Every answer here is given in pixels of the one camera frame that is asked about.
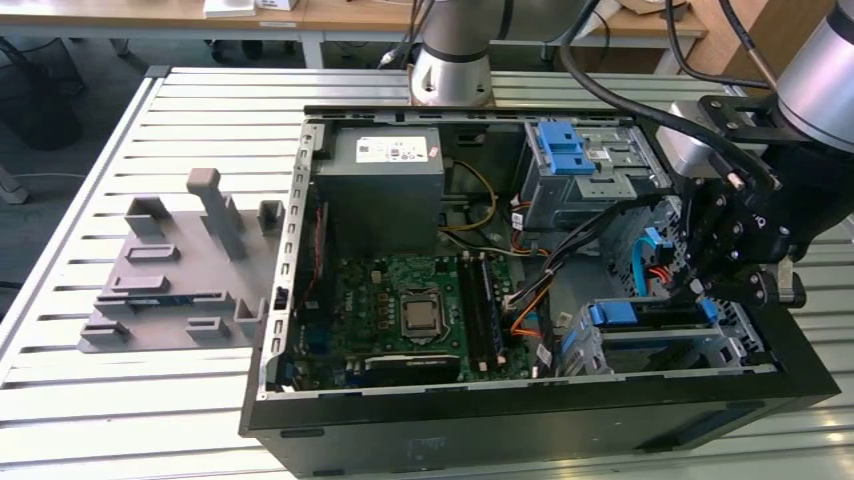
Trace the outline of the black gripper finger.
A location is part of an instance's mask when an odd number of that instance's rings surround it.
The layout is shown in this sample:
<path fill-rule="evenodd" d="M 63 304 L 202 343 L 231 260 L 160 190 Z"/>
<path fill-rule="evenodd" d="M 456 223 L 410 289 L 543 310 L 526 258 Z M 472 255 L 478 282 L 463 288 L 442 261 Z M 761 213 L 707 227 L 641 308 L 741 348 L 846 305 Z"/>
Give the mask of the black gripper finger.
<path fill-rule="evenodd" d="M 731 258 L 714 263 L 703 271 L 706 294 L 722 301 L 751 306 L 779 302 L 777 279 L 758 264 Z"/>
<path fill-rule="evenodd" d="M 734 190 L 721 180 L 694 179 L 682 192 L 681 234 L 686 247 L 681 282 L 718 300 L 739 300 L 745 288 L 737 279 L 743 269 L 745 234 Z"/>

